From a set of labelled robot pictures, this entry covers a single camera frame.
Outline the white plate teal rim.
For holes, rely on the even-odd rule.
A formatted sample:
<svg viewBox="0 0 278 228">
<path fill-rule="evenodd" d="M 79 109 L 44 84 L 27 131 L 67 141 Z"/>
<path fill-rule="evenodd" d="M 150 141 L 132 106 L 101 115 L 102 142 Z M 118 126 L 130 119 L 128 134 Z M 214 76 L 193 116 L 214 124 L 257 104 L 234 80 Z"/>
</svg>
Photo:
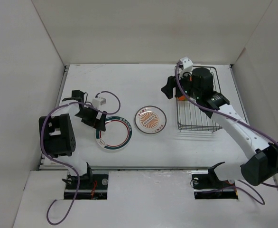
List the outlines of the white plate teal rim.
<svg viewBox="0 0 278 228">
<path fill-rule="evenodd" d="M 101 148 L 117 151 L 128 145 L 133 132 L 128 120 L 120 116 L 110 116 L 105 119 L 105 127 L 105 132 L 95 132 L 96 142 Z"/>
</svg>

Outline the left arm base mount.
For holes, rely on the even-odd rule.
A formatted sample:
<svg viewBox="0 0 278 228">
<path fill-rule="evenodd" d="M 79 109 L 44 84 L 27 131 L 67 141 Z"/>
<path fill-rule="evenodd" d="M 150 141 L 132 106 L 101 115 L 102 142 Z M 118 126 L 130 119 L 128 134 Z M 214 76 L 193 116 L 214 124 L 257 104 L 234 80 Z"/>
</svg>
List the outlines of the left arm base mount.
<svg viewBox="0 0 278 228">
<path fill-rule="evenodd" d="M 65 183 L 64 199 L 72 200 L 76 192 L 77 178 L 68 175 L 66 179 L 62 179 Z M 80 177 L 80 186 L 77 192 L 77 200 L 106 200 L 108 193 L 108 174 L 93 174 L 92 178 L 88 176 Z"/>
</svg>

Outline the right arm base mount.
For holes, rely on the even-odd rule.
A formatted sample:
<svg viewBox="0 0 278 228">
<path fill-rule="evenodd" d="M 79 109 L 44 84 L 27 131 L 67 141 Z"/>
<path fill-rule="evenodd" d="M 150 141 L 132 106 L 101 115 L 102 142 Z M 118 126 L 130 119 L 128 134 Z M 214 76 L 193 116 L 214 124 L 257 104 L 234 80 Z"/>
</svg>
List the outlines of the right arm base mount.
<svg viewBox="0 0 278 228">
<path fill-rule="evenodd" d="M 238 193 L 234 180 L 219 180 L 208 171 L 193 171 L 190 184 L 196 200 L 237 200 Z"/>
</svg>

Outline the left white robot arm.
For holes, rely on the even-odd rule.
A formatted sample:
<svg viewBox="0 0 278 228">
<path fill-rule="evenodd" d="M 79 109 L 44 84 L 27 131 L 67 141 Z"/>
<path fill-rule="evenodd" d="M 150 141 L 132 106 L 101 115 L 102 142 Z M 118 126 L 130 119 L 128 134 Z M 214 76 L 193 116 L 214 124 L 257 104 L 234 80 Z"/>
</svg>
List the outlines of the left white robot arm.
<svg viewBox="0 0 278 228">
<path fill-rule="evenodd" d="M 105 131 L 106 111 L 99 108 L 106 99 L 96 96 L 91 102 L 84 100 L 84 92 L 73 90 L 71 97 L 64 98 L 50 117 L 39 118 L 39 132 L 42 153 L 53 163 L 64 166 L 70 171 L 65 182 L 77 183 L 84 189 L 93 184 L 93 173 L 89 164 L 76 152 L 76 138 L 72 119 L 77 117 L 85 125 Z"/>
</svg>

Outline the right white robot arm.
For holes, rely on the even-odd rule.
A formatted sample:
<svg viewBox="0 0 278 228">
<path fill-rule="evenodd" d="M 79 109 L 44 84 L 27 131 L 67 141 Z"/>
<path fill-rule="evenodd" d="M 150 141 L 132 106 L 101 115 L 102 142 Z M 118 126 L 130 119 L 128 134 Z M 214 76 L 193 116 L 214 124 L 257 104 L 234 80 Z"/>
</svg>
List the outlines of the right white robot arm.
<svg viewBox="0 0 278 228">
<path fill-rule="evenodd" d="M 228 179 L 245 180 L 258 186 L 278 173 L 278 142 L 248 125 L 230 101 L 214 89 L 213 75 L 205 67 L 175 67 L 161 91 L 168 99 L 184 96 L 213 122 L 220 125 L 238 144 L 246 161 L 231 166 L 221 161 L 206 175 L 207 183 L 218 187 Z"/>
</svg>

